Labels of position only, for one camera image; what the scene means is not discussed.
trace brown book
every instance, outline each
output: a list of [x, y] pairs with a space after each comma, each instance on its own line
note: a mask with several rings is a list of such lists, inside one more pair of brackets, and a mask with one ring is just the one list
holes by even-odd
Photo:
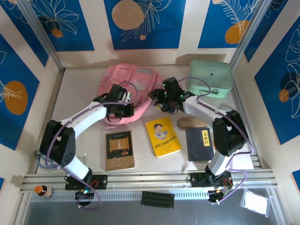
[[106, 134], [106, 171], [134, 169], [131, 131]]

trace white card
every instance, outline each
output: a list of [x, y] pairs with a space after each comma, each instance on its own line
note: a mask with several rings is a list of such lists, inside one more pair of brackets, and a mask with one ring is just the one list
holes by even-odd
[[266, 214], [268, 208], [268, 199], [251, 192], [246, 192], [245, 208], [260, 214]]

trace pink bag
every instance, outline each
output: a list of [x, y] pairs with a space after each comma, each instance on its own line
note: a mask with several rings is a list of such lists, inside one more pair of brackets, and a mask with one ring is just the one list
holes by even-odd
[[[121, 120], [113, 116], [109, 117], [109, 120], [105, 118], [106, 129], [115, 128], [120, 124], [127, 124], [139, 119], [152, 101], [148, 97], [148, 94], [154, 89], [163, 87], [162, 77], [154, 70], [120, 63], [114, 67], [109, 67], [106, 73], [104, 73], [100, 83], [98, 96], [108, 93], [113, 84], [119, 85], [123, 81], [134, 84], [138, 90], [134, 102], [135, 115], [129, 118], [122, 118]], [[130, 93], [129, 97], [131, 100], [135, 98], [136, 93], [132, 85], [125, 83], [121, 86], [126, 88], [128, 93]]]

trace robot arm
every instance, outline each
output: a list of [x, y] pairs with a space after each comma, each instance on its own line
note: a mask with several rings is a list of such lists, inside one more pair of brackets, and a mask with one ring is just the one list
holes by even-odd
[[65, 126], [58, 138], [56, 138], [52, 149], [50, 149], [49, 158], [78, 179], [89, 183], [92, 171], [75, 155], [75, 140], [85, 129], [110, 114], [114, 114], [117, 118], [133, 116], [134, 107], [132, 103], [127, 105], [113, 104], [113, 102], [124, 102], [127, 98], [126, 95], [127, 91], [125, 88], [113, 85], [109, 93], [95, 98], [92, 103], [74, 116], [60, 122], [55, 120], [48, 122], [40, 146], [40, 153], [47, 155], [51, 141], [57, 132]]
[[229, 117], [247, 136], [239, 113], [235, 110], [225, 112], [197, 100], [193, 93], [182, 90], [174, 77], [164, 80], [163, 83], [165, 89], [156, 89], [150, 93], [150, 97], [157, 100], [163, 112], [173, 113], [175, 110], [181, 110], [204, 120], [213, 127], [216, 153], [212, 161], [206, 166], [205, 173], [191, 174], [192, 186], [224, 186], [222, 179], [231, 177], [230, 172], [226, 170], [226, 166], [233, 157], [233, 153], [241, 149], [246, 140], [236, 127], [222, 115]]

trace mint green bag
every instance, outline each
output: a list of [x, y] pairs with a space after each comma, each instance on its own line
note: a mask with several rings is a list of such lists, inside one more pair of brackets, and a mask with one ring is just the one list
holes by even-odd
[[[225, 98], [233, 87], [232, 69], [225, 62], [192, 60], [189, 76], [207, 82], [211, 88], [211, 93], [208, 95], [210, 97]], [[189, 79], [188, 90], [195, 95], [205, 94], [209, 91], [203, 82], [196, 79]]]

